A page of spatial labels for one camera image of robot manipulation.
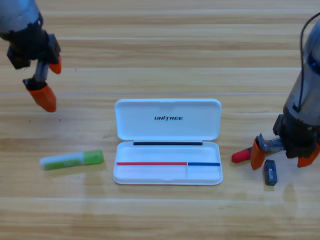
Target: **wooden surface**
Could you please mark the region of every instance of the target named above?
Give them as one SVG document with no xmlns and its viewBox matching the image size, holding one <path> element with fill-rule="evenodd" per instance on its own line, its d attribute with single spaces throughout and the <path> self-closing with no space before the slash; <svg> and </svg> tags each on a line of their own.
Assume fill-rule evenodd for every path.
<svg viewBox="0 0 320 240">
<path fill-rule="evenodd" d="M 278 183 L 231 155 L 272 127 L 299 73 L 299 33 L 319 0 L 38 0 L 62 48 L 46 113 L 0 41 L 1 240 L 262 240 L 320 238 L 320 161 L 283 152 Z M 215 98 L 224 179 L 217 186 L 113 181 L 114 103 Z M 102 149 L 105 164 L 43 172 L 44 156 Z"/>
</svg>

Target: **white glue stick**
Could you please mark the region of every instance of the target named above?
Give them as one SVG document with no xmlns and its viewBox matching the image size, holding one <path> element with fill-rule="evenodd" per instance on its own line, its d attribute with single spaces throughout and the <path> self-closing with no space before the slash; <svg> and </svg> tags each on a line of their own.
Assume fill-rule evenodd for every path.
<svg viewBox="0 0 320 240">
<path fill-rule="evenodd" d="M 79 165 L 101 164 L 104 156 L 101 150 L 47 156 L 40 160 L 43 170 L 61 169 Z"/>
</svg>

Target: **red eraser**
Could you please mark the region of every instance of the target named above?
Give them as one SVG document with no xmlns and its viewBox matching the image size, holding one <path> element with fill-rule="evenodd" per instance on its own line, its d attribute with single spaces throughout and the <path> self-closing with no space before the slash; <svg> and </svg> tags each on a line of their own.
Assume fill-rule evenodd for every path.
<svg viewBox="0 0 320 240">
<path fill-rule="evenodd" d="M 233 163 L 241 163 L 243 161 L 249 160 L 251 158 L 251 147 L 246 148 L 242 151 L 236 152 L 232 155 L 232 162 Z"/>
</svg>

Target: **unitree logo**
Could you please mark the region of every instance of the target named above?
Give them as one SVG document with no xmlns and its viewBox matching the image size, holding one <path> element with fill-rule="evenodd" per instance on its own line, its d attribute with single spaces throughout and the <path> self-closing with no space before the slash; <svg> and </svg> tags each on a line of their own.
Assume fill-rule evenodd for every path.
<svg viewBox="0 0 320 240">
<path fill-rule="evenodd" d="M 183 120 L 183 116 L 155 116 L 154 120 Z"/>
</svg>

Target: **black eraser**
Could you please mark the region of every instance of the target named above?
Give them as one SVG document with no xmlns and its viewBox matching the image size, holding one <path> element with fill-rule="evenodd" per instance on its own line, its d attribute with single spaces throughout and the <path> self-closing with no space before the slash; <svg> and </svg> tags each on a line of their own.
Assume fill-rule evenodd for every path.
<svg viewBox="0 0 320 240">
<path fill-rule="evenodd" d="M 273 160 L 267 159 L 264 162 L 265 184 L 274 186 L 278 182 L 276 163 Z"/>
</svg>

